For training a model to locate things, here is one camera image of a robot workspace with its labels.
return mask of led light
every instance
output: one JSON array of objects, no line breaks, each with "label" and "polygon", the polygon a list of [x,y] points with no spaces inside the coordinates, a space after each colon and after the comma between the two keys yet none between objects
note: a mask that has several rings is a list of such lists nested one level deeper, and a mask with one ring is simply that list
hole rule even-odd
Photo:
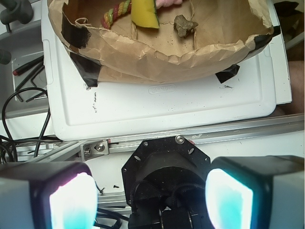
[{"label": "led light", "polygon": [[97,209],[94,179],[80,173],[50,195],[53,229],[91,229]]},{"label": "led light", "polygon": [[221,169],[213,169],[205,186],[206,205],[216,229],[249,229],[253,191]]}]

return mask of black cylinder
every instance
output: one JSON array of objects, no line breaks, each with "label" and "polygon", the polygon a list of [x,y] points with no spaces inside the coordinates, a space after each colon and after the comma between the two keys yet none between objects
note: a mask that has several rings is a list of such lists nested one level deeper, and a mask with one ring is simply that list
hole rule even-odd
[{"label": "black cylinder", "polygon": [[0,4],[10,11],[13,11],[17,6],[17,2],[15,0],[0,0]]}]

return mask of black cable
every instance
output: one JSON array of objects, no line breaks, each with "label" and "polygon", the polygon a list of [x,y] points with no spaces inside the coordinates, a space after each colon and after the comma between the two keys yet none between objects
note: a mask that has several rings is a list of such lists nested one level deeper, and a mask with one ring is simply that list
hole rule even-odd
[{"label": "black cable", "polygon": [[126,206],[108,206],[108,207],[104,207],[104,208],[122,208],[122,209],[125,209]]},{"label": "black cable", "polygon": [[4,151],[4,154],[3,154],[4,159],[5,159],[5,152],[6,152],[9,155],[10,162],[13,162],[14,157],[13,157],[13,154],[11,153],[10,149],[8,149],[8,147],[5,146],[4,144],[0,144],[0,148]]},{"label": "black cable", "polygon": [[8,138],[6,136],[0,135],[0,139],[3,139],[5,141],[8,141],[10,143],[29,143],[29,142],[41,142],[41,143],[52,143],[54,141],[56,142],[62,142],[60,139],[52,138],[52,137],[43,137],[43,140],[39,140],[37,138],[24,138],[19,140],[13,140],[11,138]]},{"label": "black cable", "polygon": [[[25,88],[25,89],[21,89],[15,93],[13,93],[4,103],[3,105],[3,108],[2,108],[2,123],[3,123],[3,126],[4,126],[4,129],[5,129],[5,132],[7,134],[7,136],[10,138],[10,139],[13,139],[12,135],[10,134],[10,130],[6,124],[6,120],[5,120],[5,110],[6,110],[6,107],[8,106],[9,102],[17,95],[19,95],[20,93],[22,92],[27,92],[27,91],[41,91],[41,92],[44,92],[46,94],[46,96],[48,95],[48,93],[43,90],[42,88],[36,88],[36,87],[30,87],[30,88]],[[12,151],[13,151],[13,155],[14,155],[14,161],[18,161],[18,156],[17,156],[17,149],[16,149],[16,146],[15,144],[12,144]]]},{"label": "black cable", "polygon": [[6,163],[4,152],[2,151],[2,149],[0,149],[0,165],[2,164],[2,161],[3,163]]},{"label": "black cable", "polygon": [[103,189],[100,189],[100,187],[97,185],[96,182],[95,182],[95,185],[96,185],[96,188],[97,188],[97,190],[99,191],[99,193],[100,193],[100,194],[103,194],[104,188],[103,188]]},{"label": "black cable", "polygon": [[96,218],[116,220],[115,224],[112,225],[113,229],[119,229],[122,226],[122,221],[119,217],[110,216],[108,214],[101,214],[100,212],[98,212]]},{"label": "black cable", "polygon": [[[39,140],[43,137],[44,132],[45,132],[46,129],[47,129],[47,126],[48,126],[48,123],[49,123],[50,118],[51,118],[51,112],[50,112],[50,108],[49,108],[49,109],[48,109],[48,114],[47,114],[46,121],[45,121],[44,124],[43,124],[41,133],[40,133],[39,138],[38,138]],[[37,157],[37,156],[38,156],[40,144],[41,144],[40,142],[37,142],[37,144],[36,144],[36,148],[35,148],[35,151],[34,151],[34,157]]]},{"label": "black cable", "polygon": [[120,213],[117,213],[117,212],[114,212],[114,211],[109,211],[109,210],[106,210],[106,209],[102,209],[102,208],[97,208],[97,211],[100,212],[100,213],[104,213],[104,214],[107,214],[109,216],[113,216],[113,217],[118,217],[122,220],[125,220],[125,221],[129,221],[129,218],[126,217],[126,216],[123,216],[121,215]]},{"label": "black cable", "polygon": [[94,223],[94,226],[95,227],[99,227],[99,228],[105,228],[105,229],[113,229],[110,226],[107,226],[107,225],[104,225],[104,224],[100,224],[100,223],[97,223],[97,222]]}]

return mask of paper bag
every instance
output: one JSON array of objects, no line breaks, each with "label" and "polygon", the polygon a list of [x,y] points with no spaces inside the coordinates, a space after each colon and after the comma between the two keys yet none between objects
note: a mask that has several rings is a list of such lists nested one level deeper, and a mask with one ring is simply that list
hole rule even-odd
[{"label": "paper bag", "polygon": [[[121,1],[48,0],[53,29],[90,86],[202,78],[257,54],[275,34],[265,0],[184,0],[157,11],[158,30],[137,27],[130,14],[103,28],[104,13]],[[187,38],[173,27],[180,14],[199,24]]]}]

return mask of bolt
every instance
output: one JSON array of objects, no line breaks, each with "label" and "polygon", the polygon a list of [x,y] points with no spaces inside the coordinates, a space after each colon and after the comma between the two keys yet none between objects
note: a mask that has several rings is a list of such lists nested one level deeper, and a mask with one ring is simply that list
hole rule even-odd
[{"label": "bolt", "polygon": [[90,153],[91,153],[90,148],[89,148],[89,147],[86,147],[86,148],[84,149],[84,154],[85,154],[85,155],[89,155]]},{"label": "bolt", "polygon": [[175,138],[175,141],[176,141],[176,143],[178,143],[178,144],[183,144],[184,143],[184,137],[183,136],[180,136],[180,135],[178,135],[178,136],[176,136],[176,138]]},{"label": "bolt", "polygon": [[102,152],[102,151],[104,151],[105,146],[102,142],[100,142],[100,143],[96,144],[95,149],[99,152]]}]

